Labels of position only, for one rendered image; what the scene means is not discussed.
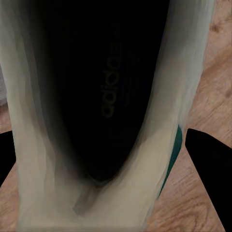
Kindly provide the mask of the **gym shoe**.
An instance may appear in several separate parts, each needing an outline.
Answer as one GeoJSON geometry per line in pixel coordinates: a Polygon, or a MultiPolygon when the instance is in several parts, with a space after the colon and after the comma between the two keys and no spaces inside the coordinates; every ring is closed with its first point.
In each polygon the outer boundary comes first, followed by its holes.
{"type": "Polygon", "coordinates": [[[0,0],[16,232],[144,232],[181,151],[216,0],[0,0]]]}

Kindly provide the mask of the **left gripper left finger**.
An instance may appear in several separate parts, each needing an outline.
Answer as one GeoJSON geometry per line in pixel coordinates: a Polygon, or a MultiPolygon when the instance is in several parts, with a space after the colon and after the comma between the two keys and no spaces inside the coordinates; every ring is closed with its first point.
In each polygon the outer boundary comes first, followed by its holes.
{"type": "Polygon", "coordinates": [[[0,187],[15,164],[14,146],[12,131],[0,134],[0,187]]]}

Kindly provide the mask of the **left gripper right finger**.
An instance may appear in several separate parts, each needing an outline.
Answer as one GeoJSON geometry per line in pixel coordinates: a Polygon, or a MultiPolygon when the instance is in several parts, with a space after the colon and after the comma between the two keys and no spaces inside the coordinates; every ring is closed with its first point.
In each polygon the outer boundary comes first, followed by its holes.
{"type": "Polygon", "coordinates": [[[195,129],[188,129],[185,147],[226,232],[232,232],[232,148],[195,129]]]}

